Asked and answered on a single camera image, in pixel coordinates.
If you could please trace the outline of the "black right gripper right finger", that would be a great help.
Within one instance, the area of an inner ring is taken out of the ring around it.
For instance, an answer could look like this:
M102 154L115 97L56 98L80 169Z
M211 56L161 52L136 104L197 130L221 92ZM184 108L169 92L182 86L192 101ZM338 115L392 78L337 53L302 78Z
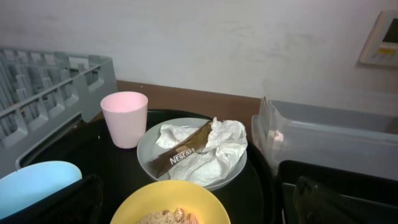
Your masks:
M303 224L397 224L397 210L381 212L363 208L354 200L345 198L309 178L298 178L293 199L298 222Z

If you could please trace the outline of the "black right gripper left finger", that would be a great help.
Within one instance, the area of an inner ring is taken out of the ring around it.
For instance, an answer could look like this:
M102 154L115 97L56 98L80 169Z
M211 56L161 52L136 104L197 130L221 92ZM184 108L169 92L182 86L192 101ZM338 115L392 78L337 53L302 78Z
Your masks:
M103 181L90 174L58 192L1 219L1 224L97 224Z

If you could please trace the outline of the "light blue plastic cup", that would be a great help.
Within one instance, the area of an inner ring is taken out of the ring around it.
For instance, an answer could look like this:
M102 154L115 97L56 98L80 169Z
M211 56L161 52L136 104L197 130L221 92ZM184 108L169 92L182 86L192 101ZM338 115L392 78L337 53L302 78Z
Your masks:
M1 179L1 218L13 215L82 179L70 162L47 161L21 168Z

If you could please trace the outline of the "grey round plate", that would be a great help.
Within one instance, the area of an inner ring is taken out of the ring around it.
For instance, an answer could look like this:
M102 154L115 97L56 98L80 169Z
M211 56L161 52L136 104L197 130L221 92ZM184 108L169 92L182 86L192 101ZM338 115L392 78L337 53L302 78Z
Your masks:
M159 178L147 168L147 163L186 139L202 127L207 119L178 118L164 121L150 128L137 146L137 158L150 178L158 180L186 180L213 191L230 183L244 169L247 161L246 130L239 121L219 121L221 134L212 138L213 149L193 154Z

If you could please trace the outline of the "rice and nut leftovers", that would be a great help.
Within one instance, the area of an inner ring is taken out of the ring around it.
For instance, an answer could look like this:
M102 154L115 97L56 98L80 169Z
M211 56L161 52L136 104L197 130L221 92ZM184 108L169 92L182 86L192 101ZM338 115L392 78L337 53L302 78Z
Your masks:
M183 208L176 208L174 211L161 210L153 212L141 218L136 224L199 224L194 213L188 213Z

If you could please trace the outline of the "pink plastic cup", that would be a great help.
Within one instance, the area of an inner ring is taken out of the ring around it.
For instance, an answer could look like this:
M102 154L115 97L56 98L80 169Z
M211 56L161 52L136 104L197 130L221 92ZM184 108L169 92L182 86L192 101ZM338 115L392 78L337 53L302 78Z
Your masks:
M146 132L148 98L135 91L105 96L100 103L113 143L122 149L138 145Z

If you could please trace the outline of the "yellow bowl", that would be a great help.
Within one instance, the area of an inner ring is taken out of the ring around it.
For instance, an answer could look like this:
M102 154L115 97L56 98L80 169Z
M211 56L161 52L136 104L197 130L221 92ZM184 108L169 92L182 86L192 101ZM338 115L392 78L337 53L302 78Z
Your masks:
M111 223L137 223L154 212L182 208L198 223L230 224L222 203L207 189L182 180L163 180L141 187L119 206Z

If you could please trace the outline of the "white napkin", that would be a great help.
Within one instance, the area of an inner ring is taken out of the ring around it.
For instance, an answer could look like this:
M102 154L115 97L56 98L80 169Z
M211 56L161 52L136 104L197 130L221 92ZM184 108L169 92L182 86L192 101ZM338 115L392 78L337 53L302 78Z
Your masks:
M165 151L148 162L154 177L167 174L202 187L227 178L248 146L241 122L216 118L197 128L163 124L155 143Z

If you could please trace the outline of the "brown Nescafe sachet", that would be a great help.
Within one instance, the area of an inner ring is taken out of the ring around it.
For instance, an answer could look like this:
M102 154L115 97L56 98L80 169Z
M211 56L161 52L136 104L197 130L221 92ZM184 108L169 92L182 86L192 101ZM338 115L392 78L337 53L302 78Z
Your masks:
M204 149L208 142L208 136L212 131L212 123L212 121L206 122L184 141L149 161L147 168L152 175L155 178L159 178L194 152Z

